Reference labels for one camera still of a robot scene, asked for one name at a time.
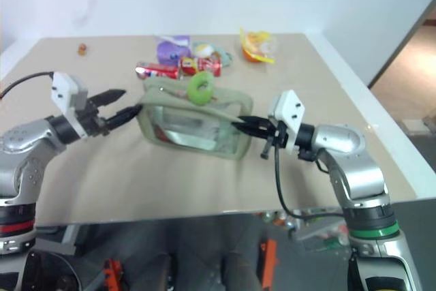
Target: orange bracket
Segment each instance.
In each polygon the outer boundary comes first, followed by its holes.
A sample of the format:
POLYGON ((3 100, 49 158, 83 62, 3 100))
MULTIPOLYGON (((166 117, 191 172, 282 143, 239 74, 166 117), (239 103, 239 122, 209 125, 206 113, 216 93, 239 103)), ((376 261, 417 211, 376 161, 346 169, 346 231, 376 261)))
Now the orange bracket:
POLYGON ((262 257, 264 258, 264 265, 262 269, 262 289, 271 290, 274 279, 274 268, 279 263, 276 258, 277 242, 268 239, 265 243, 261 243, 260 249, 262 250, 262 257))
POLYGON ((104 285, 109 291, 122 291, 121 275, 123 268, 119 260, 107 259, 104 262, 103 273, 105 276, 104 285))

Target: white wall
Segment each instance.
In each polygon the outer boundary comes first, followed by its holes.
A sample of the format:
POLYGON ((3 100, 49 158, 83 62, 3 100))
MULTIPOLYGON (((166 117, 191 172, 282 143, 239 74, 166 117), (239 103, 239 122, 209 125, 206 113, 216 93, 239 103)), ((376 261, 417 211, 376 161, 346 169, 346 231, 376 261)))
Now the white wall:
POLYGON ((432 0, 339 0, 324 35, 369 84, 432 0))
POLYGON ((6 45, 39 35, 325 31, 368 82, 429 1, 1 0, 1 30, 6 45))

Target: red ring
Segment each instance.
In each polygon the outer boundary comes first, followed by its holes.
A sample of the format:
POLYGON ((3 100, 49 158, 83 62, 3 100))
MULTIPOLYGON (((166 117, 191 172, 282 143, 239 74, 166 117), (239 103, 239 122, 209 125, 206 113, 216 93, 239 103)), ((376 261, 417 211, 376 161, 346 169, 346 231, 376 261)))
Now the red ring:
POLYGON ((19 230, 26 230, 27 228, 32 228, 34 220, 26 221, 24 223, 12 224, 12 225, 0 225, 0 233, 11 233, 19 230))

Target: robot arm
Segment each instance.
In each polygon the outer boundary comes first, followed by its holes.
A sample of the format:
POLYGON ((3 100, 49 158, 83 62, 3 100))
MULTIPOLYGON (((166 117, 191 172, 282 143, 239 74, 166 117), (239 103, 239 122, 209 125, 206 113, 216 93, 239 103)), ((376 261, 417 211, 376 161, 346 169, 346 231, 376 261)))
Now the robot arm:
POLYGON ((54 73, 52 99, 63 113, 6 132, 0 138, 0 290, 41 290, 35 244, 35 203, 50 160, 81 138, 106 135, 134 118, 141 106, 127 107, 109 119, 98 107, 117 101, 123 90, 87 98, 79 80, 54 73))
POLYGON ((269 148, 292 152, 298 158, 321 161, 330 175, 334 193, 349 229, 352 257, 349 290, 421 291, 420 280, 404 233, 399 229, 384 176, 366 150, 364 136, 343 125, 301 123, 304 106, 293 91, 278 97, 267 119, 241 117, 234 125, 251 136, 267 139, 269 148))

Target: purple package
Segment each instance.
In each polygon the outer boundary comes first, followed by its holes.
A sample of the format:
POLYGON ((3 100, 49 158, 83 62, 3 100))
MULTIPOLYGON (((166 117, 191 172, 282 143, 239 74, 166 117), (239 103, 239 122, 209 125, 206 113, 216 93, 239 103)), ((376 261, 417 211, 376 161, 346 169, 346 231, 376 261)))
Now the purple package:
POLYGON ((191 56, 189 50, 190 37, 188 35, 175 35, 173 37, 158 37, 157 38, 157 60, 160 64, 178 66, 178 61, 181 57, 191 56), (178 46, 169 41, 180 41, 188 46, 178 46))

